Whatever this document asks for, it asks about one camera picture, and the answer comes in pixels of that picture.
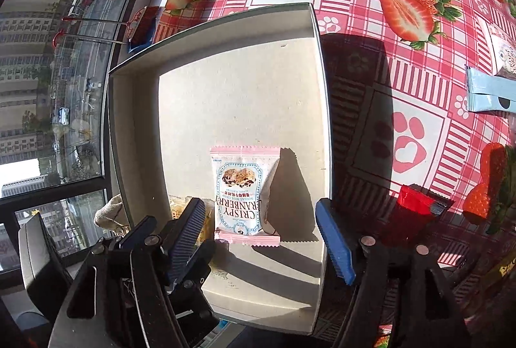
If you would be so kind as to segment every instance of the paw print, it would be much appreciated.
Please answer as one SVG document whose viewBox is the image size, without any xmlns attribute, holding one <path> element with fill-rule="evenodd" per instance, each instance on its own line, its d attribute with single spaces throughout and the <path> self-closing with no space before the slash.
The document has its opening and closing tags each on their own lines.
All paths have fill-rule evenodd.
<svg viewBox="0 0 516 348">
<path fill-rule="evenodd" d="M 487 15 L 489 13 L 487 6 L 482 0 L 475 0 L 475 4 L 477 5 L 478 10 L 480 10 L 483 14 Z"/>
<path fill-rule="evenodd" d="M 392 157 L 392 169 L 395 172 L 402 174 L 425 160 L 426 150 L 418 141 L 425 136 L 425 128 L 419 118 L 412 117 L 407 122 L 403 113 L 394 112 L 391 125 L 378 121 L 374 131 L 376 138 L 371 142 L 373 156 L 383 159 Z M 391 150 L 393 137 L 394 149 Z"/>
<path fill-rule="evenodd" d="M 369 71 L 369 59 L 362 57 L 359 53 L 352 53 L 348 56 L 347 69 L 351 73 Z"/>
<path fill-rule="evenodd" d="M 455 108 L 457 108 L 457 114 L 459 117 L 463 117 L 464 119 L 468 119 L 470 116 L 470 113 L 466 109 L 468 107 L 468 97 L 461 95 L 455 96 Z"/>
<path fill-rule="evenodd" d="M 341 30 L 339 19 L 336 17 L 325 16 L 322 21 L 317 21 L 317 25 L 321 34 L 337 33 Z"/>
</svg>

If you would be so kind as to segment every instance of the snack package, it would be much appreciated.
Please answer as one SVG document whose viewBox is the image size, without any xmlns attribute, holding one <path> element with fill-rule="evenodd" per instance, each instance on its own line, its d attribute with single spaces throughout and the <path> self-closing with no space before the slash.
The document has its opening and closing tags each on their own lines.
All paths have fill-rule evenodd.
<svg viewBox="0 0 516 348">
<path fill-rule="evenodd" d="M 170 204 L 170 214 L 172 215 L 172 219 L 178 219 L 186 206 L 190 202 L 192 197 L 179 198 L 174 195 L 168 196 L 168 202 Z M 211 199 L 203 198 L 204 207 L 206 208 L 206 218 L 204 219 L 204 225 L 202 226 L 201 233 L 197 238 L 197 242 L 195 243 L 197 246 L 200 246 L 202 242 L 206 239 L 213 239 L 213 233 L 215 229 L 215 225 L 213 223 L 213 208 L 215 203 Z"/>
<path fill-rule="evenodd" d="M 267 209 L 280 148 L 217 146 L 210 153 L 215 179 L 215 240 L 279 246 L 280 236 L 267 221 Z"/>
</svg>

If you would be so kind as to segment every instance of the blue packet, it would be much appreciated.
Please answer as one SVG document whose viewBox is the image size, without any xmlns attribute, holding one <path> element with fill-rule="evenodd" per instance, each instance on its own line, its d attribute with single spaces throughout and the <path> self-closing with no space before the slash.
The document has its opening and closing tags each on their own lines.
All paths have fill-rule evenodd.
<svg viewBox="0 0 516 348">
<path fill-rule="evenodd" d="M 466 66 L 466 87 L 468 111 L 507 111 L 516 114 L 516 81 L 489 76 Z"/>
</svg>

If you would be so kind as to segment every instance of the beige cloth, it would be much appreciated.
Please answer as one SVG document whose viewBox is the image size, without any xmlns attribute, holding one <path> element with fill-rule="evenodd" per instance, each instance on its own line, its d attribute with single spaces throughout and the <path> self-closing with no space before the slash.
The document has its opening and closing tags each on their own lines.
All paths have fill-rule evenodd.
<svg viewBox="0 0 516 348">
<path fill-rule="evenodd" d="M 130 227 L 122 196 L 120 194 L 115 195 L 105 206 L 97 210 L 94 222 L 97 226 L 110 230 L 117 236 L 125 236 Z"/>
</svg>

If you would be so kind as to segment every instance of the blue gripper pad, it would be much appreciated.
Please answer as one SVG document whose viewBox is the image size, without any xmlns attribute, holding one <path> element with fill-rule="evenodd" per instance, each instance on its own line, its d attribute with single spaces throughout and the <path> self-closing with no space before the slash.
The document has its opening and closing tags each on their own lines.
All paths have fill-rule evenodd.
<svg viewBox="0 0 516 348">
<path fill-rule="evenodd" d="M 466 86 L 470 112 L 507 111 L 516 113 L 516 81 L 489 76 L 466 66 Z"/>
<path fill-rule="evenodd" d="M 204 202 L 199 198 L 192 198 L 181 216 L 175 221 L 176 227 L 180 227 L 181 224 L 183 226 L 173 246 L 168 249 L 168 256 L 171 261 L 168 277 L 172 289 L 177 284 L 177 279 L 183 276 L 186 264 L 194 254 L 195 242 L 201 233 L 205 218 Z"/>
<path fill-rule="evenodd" d="M 320 199 L 315 205 L 315 220 L 337 276 L 343 278 L 346 284 L 352 285 L 357 277 L 353 269 L 353 251 L 358 242 L 355 244 L 350 239 L 351 236 L 346 235 L 346 230 L 342 230 L 340 219 L 331 208 L 331 200 L 328 198 Z"/>
</svg>

